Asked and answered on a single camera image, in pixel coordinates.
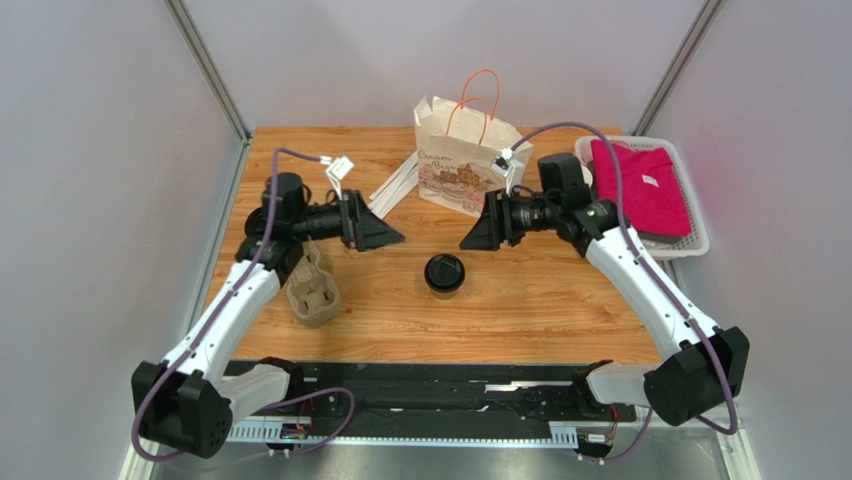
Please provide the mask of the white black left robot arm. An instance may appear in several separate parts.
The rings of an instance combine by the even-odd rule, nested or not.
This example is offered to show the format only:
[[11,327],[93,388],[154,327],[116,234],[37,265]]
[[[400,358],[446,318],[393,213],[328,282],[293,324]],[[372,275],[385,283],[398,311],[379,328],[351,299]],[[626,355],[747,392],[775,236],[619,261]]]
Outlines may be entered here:
[[359,191],[344,189],[324,204],[309,203],[308,192],[295,173],[267,180],[262,204],[246,220],[246,236],[213,303],[162,360],[143,361],[134,371],[131,441],[141,457],[170,460],[142,447],[142,440],[150,440],[172,448],[173,456],[209,459],[234,424],[291,405],[290,386],[299,380],[292,362],[266,359],[239,376],[224,375],[251,324],[293,275],[305,242],[339,239],[358,252],[404,242]]

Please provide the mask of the black plastic cup lid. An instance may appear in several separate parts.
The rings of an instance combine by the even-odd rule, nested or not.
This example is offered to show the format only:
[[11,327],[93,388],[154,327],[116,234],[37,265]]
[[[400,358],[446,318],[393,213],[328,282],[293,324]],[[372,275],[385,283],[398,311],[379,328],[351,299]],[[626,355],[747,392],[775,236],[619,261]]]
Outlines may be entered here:
[[424,267],[424,280],[429,289],[460,288],[466,279],[462,261],[452,254],[438,254]]

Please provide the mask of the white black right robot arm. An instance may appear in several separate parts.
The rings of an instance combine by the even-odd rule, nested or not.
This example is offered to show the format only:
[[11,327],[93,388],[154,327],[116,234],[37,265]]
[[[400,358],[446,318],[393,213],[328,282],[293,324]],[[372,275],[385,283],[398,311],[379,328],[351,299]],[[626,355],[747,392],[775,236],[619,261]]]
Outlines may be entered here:
[[679,426],[740,393],[750,342],[738,327],[721,328],[665,276],[612,200],[593,199],[582,164],[571,153],[538,162],[542,189],[520,185],[485,195],[463,250],[515,246],[526,233],[554,231],[602,272],[641,320],[662,359],[654,365],[602,361],[575,381],[599,404],[648,407]]

